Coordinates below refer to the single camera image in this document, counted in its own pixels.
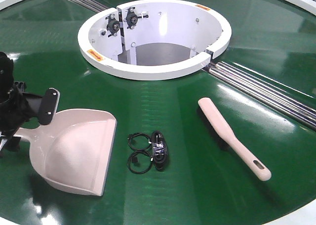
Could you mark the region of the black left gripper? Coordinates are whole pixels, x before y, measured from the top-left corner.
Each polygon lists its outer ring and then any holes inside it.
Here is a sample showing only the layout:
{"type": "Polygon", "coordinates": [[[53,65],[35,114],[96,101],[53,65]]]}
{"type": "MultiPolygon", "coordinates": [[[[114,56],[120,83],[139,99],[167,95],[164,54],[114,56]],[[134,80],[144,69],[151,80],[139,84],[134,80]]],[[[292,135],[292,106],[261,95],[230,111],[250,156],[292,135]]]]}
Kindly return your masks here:
{"type": "Polygon", "coordinates": [[[46,90],[43,96],[25,92],[26,83],[15,81],[7,90],[6,98],[0,98],[0,157],[4,150],[18,152],[20,137],[14,136],[18,128],[33,117],[40,125],[52,122],[59,103],[60,92],[46,90]]]}

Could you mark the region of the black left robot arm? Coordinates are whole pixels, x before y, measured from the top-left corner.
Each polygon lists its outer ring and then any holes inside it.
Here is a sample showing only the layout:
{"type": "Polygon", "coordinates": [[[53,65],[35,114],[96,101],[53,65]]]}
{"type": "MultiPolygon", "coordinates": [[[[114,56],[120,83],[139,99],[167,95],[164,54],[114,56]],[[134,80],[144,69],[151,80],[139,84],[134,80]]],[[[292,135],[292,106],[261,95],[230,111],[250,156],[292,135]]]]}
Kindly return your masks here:
{"type": "Polygon", "coordinates": [[[54,88],[37,95],[25,91],[25,82],[15,81],[14,62],[4,52],[0,53],[0,150],[19,151],[21,137],[18,129],[31,118],[48,125],[53,120],[60,93],[54,88]]]}

